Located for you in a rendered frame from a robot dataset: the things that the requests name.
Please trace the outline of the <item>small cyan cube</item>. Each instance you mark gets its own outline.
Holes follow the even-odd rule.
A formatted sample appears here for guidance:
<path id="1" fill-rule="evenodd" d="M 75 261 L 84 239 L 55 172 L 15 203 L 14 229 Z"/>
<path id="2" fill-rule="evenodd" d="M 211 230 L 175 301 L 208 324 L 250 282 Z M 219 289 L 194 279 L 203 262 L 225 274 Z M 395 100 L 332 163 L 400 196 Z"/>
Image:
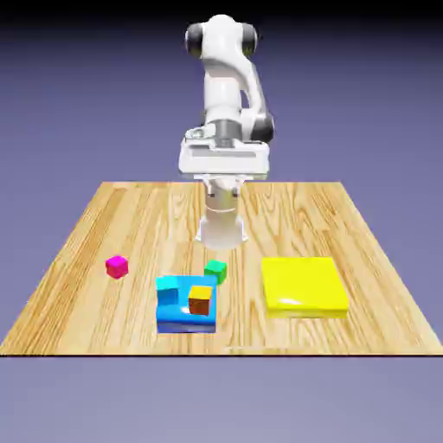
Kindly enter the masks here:
<path id="1" fill-rule="evenodd" d="M 179 298 L 177 276 L 164 275 L 156 278 L 157 304 L 176 305 Z"/>

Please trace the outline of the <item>large blue box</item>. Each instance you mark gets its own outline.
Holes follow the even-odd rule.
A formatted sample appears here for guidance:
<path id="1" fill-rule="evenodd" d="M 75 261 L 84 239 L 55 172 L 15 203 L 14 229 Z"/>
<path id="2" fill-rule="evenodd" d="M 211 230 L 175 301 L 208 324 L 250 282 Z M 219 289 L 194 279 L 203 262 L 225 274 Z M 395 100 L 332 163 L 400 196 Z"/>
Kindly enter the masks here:
<path id="1" fill-rule="evenodd" d="M 166 332 L 215 332 L 216 327 L 216 277 L 205 275 L 174 275 L 179 282 L 179 298 L 176 305 L 158 305 L 156 309 L 157 331 Z M 212 299 L 209 315 L 193 315 L 189 312 L 189 290 L 192 286 L 211 286 Z"/>

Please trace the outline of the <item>large yellow box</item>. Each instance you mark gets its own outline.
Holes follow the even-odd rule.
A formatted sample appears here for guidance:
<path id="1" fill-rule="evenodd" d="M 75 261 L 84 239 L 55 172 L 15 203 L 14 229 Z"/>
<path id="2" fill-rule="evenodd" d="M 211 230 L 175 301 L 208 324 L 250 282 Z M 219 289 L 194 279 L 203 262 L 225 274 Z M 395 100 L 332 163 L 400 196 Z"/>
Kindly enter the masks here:
<path id="1" fill-rule="evenodd" d="M 270 318 L 344 318 L 350 302 L 331 257 L 265 257 L 261 261 Z"/>

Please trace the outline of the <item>small orange cube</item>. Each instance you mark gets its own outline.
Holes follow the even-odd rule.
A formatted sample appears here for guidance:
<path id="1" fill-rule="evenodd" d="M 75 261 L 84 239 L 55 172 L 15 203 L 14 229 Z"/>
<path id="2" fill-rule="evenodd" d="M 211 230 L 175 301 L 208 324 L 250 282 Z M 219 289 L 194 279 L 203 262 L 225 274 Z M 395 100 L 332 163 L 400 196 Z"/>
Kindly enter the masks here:
<path id="1" fill-rule="evenodd" d="M 209 315 L 212 299 L 211 286 L 192 286 L 189 290 L 189 312 L 193 315 Z"/>

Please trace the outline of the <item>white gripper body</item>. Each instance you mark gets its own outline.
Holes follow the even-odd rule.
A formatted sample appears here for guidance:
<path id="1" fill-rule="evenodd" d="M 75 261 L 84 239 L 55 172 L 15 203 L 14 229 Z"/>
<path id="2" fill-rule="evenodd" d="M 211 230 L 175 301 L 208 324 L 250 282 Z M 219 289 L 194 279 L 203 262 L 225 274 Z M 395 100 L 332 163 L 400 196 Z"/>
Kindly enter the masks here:
<path id="1" fill-rule="evenodd" d="M 218 147 L 214 138 L 183 138 L 179 171 L 187 177 L 233 176 L 265 179 L 269 172 L 269 146 L 233 140 L 233 147 Z"/>

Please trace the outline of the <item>small green cube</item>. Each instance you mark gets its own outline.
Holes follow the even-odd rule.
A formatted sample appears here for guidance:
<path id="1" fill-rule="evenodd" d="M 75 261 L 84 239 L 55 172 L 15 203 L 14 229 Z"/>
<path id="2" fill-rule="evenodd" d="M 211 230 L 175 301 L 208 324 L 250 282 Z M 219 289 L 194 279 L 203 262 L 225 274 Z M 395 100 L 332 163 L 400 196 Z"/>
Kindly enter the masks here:
<path id="1" fill-rule="evenodd" d="M 216 284 L 220 285 L 227 278 L 227 269 L 226 262 L 210 260 L 204 267 L 204 275 L 216 277 Z"/>

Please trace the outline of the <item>small pink cube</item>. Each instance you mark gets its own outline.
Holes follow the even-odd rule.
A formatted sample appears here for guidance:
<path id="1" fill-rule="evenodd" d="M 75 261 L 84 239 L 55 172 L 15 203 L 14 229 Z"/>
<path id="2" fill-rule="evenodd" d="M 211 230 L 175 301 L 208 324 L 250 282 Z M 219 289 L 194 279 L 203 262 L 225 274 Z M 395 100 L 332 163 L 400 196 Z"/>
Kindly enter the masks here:
<path id="1" fill-rule="evenodd" d="M 105 265 L 106 273 L 114 279 L 120 279 L 129 272 L 128 260 L 121 255 L 115 255 L 107 259 Z"/>

